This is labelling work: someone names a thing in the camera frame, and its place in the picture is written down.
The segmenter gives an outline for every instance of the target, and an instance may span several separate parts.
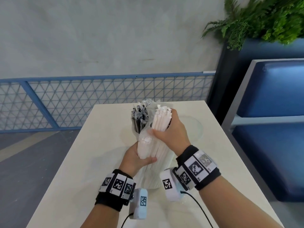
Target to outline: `forearm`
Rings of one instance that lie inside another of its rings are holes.
[[[80,228],[116,228],[119,212],[101,204],[93,207]]]
[[[282,228],[222,176],[199,192],[220,228]]]

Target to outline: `blue lattice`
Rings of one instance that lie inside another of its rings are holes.
[[[59,127],[82,126],[94,104],[205,100],[213,75],[29,82]]]
[[[0,83],[0,130],[51,128],[19,83]]]

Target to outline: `table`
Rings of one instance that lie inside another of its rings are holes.
[[[170,104],[180,117],[191,117],[201,123],[203,136],[193,145],[206,151],[234,187],[281,224],[207,104],[204,101]],[[81,226],[94,206],[101,182],[119,166],[124,152],[136,141],[131,132],[132,107],[133,104],[94,106],[27,228]],[[198,192],[192,189],[190,193],[200,202],[213,226],[218,227]],[[124,228],[210,227],[198,205],[188,195],[179,202],[170,203],[163,188],[149,190],[147,209],[146,220],[128,219]],[[124,206],[118,227],[128,212],[129,208]]]

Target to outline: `hand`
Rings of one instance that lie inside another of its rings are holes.
[[[131,177],[134,177],[142,167],[157,161],[156,157],[147,157],[145,159],[140,159],[137,154],[137,144],[138,142],[135,142],[135,144],[126,151],[119,166],[119,169],[121,171],[125,172]]]
[[[171,123],[166,131],[150,131],[156,138],[163,141],[177,156],[180,156],[184,150],[191,145],[186,128],[179,120],[175,109],[172,109]]]

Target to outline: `gray wall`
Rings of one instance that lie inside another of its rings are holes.
[[[0,0],[0,78],[214,70],[224,0]]]

